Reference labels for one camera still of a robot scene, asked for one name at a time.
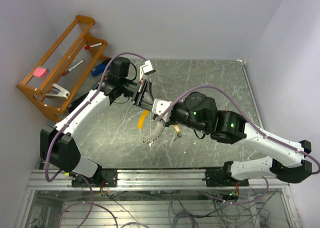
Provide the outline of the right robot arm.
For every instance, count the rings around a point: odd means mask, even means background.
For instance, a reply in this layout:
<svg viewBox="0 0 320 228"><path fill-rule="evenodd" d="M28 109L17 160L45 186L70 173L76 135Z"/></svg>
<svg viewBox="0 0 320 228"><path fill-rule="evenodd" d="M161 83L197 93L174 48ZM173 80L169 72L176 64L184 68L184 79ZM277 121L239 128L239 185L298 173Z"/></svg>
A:
<svg viewBox="0 0 320 228"><path fill-rule="evenodd" d="M312 175L312 163L304 156L311 152L309 141L294 142L263 129L257 131L242 115L219 110L215 99L203 93L190 93L172 107L167 117L170 125L183 125L218 143L241 144L265 155L249 161L226 161L220 174L226 186L256 177L275 177L282 182L298 184Z"/></svg>

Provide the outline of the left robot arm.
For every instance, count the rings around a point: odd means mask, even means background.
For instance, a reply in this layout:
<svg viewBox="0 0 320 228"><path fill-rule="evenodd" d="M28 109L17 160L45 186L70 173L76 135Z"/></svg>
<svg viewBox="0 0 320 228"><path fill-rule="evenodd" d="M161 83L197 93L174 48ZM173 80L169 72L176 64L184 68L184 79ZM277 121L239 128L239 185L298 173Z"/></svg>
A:
<svg viewBox="0 0 320 228"><path fill-rule="evenodd" d="M131 61L124 53L109 59L97 86L62 121L54 126L45 126L40 132L40 155L45 160L44 175L52 182L56 175L49 175L49 165L60 172L72 172L84 176L85 182L96 187L102 181L102 167L81 155L78 143L84 128L103 110L120 97L136 98L143 94L142 85L149 85L148 75L155 72L150 60L137 69L139 82L127 78Z"/></svg>

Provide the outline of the large keyring with yellow handle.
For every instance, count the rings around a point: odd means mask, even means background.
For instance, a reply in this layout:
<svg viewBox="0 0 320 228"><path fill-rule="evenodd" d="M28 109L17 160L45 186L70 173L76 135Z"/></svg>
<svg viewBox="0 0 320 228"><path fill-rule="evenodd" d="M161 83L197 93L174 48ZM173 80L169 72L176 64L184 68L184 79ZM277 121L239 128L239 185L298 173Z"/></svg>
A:
<svg viewBox="0 0 320 228"><path fill-rule="evenodd" d="M142 129L144 126L144 121L146 119L146 117L149 115L149 111L145 110L143 111L143 113L140 115L138 123L137 123L137 128L139 131L139 134L142 136L142 142L145 144L151 144L154 141L156 141L164 132L165 129L165 121L164 120L160 120L157 122L155 128L148 134L148 135L144 135L142 133Z"/></svg>

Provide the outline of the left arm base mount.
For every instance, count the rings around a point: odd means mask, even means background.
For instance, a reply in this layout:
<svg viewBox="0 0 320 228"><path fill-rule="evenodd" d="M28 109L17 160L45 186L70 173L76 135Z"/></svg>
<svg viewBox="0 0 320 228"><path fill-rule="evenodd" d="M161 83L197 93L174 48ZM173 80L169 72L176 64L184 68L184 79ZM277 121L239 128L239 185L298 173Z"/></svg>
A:
<svg viewBox="0 0 320 228"><path fill-rule="evenodd" d="M118 172L116 169L101 168L98 169L93 177L73 174L71 186L73 188L87 187L88 184L84 179L86 179L90 186L94 188L115 188L118 182Z"/></svg>

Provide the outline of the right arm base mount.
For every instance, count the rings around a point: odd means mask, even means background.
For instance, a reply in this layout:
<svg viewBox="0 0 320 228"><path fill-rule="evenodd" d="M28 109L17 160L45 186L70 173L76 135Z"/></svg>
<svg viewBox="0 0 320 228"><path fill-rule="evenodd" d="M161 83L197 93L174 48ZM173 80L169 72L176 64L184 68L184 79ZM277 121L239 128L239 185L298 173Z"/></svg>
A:
<svg viewBox="0 0 320 228"><path fill-rule="evenodd" d="M249 180L236 180L231 177L231 167L233 161L226 161L223 166L205 167L203 179L207 187L232 187L239 183L240 187L248 187Z"/></svg>

